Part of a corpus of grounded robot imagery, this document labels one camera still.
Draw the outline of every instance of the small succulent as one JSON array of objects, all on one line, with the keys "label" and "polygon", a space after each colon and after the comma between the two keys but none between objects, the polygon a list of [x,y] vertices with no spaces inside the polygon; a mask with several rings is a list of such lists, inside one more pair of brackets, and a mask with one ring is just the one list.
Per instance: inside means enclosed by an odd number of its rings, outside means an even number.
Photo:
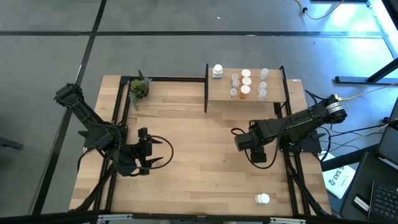
[{"label": "small succulent", "polygon": [[149,93],[149,86],[152,83],[152,79],[148,77],[141,78],[142,80],[133,80],[130,85],[129,98],[134,106],[134,109],[138,110],[138,101],[145,98]]}]

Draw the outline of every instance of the white cable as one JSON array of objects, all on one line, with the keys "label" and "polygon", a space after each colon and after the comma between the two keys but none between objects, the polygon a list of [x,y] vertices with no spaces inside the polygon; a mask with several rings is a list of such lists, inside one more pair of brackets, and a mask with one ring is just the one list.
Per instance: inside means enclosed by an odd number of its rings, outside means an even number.
[{"label": "white cable", "polygon": [[373,130],[373,131],[371,131],[371,132],[369,132],[369,133],[366,133],[366,134],[364,134],[364,135],[362,135],[362,136],[358,136],[358,137],[356,137],[356,138],[354,138],[354,139],[352,139],[352,140],[349,140],[348,142],[346,142],[346,143],[344,143],[344,144],[342,144],[342,145],[340,145],[340,146],[338,146],[338,147],[336,147],[336,148],[330,150],[329,152],[333,152],[334,150],[339,149],[340,147],[343,147],[343,146],[347,145],[347,144],[350,143],[350,142],[353,142],[353,141],[358,140],[358,139],[360,139],[360,138],[366,137],[367,135],[372,134],[372,133],[375,133],[376,131],[378,131],[378,130],[380,130],[380,129],[383,129],[383,128],[387,127],[387,126],[388,126],[388,124],[383,125],[383,126],[381,126],[380,128],[377,128],[377,129],[375,129],[375,130]]},{"label": "white cable", "polygon": [[[303,11],[303,9],[305,8],[305,6],[303,5],[303,3],[301,3],[300,0],[294,0],[294,1],[297,2],[297,4],[299,4],[301,11]],[[323,18],[325,18],[326,16],[329,16],[329,15],[330,15],[335,9],[337,9],[337,7],[339,7],[339,6],[341,5],[341,3],[343,3],[344,1],[345,1],[345,0],[342,0],[334,9],[332,9],[330,12],[326,13],[326,15],[321,16],[321,17],[319,17],[319,18],[314,18],[314,17],[310,16],[310,14],[307,12],[308,9],[305,10],[304,12],[306,13],[306,15],[307,15],[309,18],[311,18],[311,19],[313,19],[313,20],[323,19]]]},{"label": "white cable", "polygon": [[354,98],[363,96],[363,95],[368,94],[368,93],[371,93],[371,92],[373,92],[373,91],[382,90],[382,89],[384,89],[384,88],[388,88],[388,87],[393,86],[393,85],[398,85],[398,82],[393,83],[393,84],[388,85],[388,86],[384,86],[384,87],[375,89],[375,90],[367,91],[366,93],[362,93],[362,94],[359,94],[359,95],[356,95],[356,96],[352,96],[352,97],[349,97],[349,98],[341,98],[341,97],[338,97],[337,95],[336,95],[336,97],[337,97],[337,100],[338,100],[338,101],[352,100],[352,99],[354,99]]}]

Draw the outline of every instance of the wooden shelf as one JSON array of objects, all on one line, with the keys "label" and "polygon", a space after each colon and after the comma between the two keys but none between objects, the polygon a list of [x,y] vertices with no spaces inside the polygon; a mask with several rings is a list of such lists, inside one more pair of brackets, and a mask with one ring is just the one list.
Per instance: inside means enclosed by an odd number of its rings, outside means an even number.
[{"label": "wooden shelf", "polygon": [[222,79],[213,79],[213,68],[208,70],[208,100],[213,101],[249,101],[249,102],[268,102],[268,103],[283,103],[286,101],[285,91],[282,81],[282,74],[280,70],[269,70],[268,76],[265,79],[267,82],[267,96],[264,100],[258,100],[258,86],[260,85],[261,69],[249,69],[251,72],[252,83],[250,85],[251,91],[246,99],[240,99],[237,96],[230,100],[229,91],[231,90],[231,76],[236,73],[241,75],[240,68],[224,68]]}]

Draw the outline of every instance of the black table leg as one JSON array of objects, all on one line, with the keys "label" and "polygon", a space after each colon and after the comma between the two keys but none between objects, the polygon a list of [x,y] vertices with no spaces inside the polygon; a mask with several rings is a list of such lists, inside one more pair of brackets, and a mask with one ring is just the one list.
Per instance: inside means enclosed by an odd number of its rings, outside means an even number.
[{"label": "black table leg", "polygon": [[5,138],[0,138],[0,146],[2,147],[12,147],[14,149],[22,149],[23,145],[16,143],[14,141],[5,139]]},{"label": "black table leg", "polygon": [[335,77],[336,83],[349,83],[349,84],[373,84],[373,85],[390,85],[398,82],[398,78],[384,78],[386,75],[393,72],[398,68],[398,58],[388,63],[382,69],[377,71],[370,77]]}]

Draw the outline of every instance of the desk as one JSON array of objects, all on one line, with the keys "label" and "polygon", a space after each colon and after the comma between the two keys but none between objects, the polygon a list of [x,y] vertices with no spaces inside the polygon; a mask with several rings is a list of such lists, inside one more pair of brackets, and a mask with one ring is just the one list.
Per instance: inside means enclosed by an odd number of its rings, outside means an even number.
[{"label": "desk", "polygon": [[[120,76],[104,76],[95,111],[105,121],[113,115]],[[127,143],[137,141],[137,129],[167,138],[175,148],[173,161],[148,176],[117,176],[112,212],[209,215],[292,215],[283,155],[267,170],[253,167],[234,145],[231,128],[248,128],[250,119],[276,118],[272,103],[209,101],[203,112],[204,87],[200,82],[154,82],[139,111],[129,109]],[[288,80],[293,112],[307,108],[300,80]],[[154,157],[170,155],[166,144],[154,146]],[[275,142],[266,146],[269,160]],[[305,182],[324,210],[331,212],[319,161],[302,154]],[[98,182],[101,156],[87,154],[80,166],[70,208],[79,206]],[[302,210],[300,191],[296,196]],[[104,207],[107,186],[100,208]],[[267,193],[271,202],[259,205],[254,196]]]}]

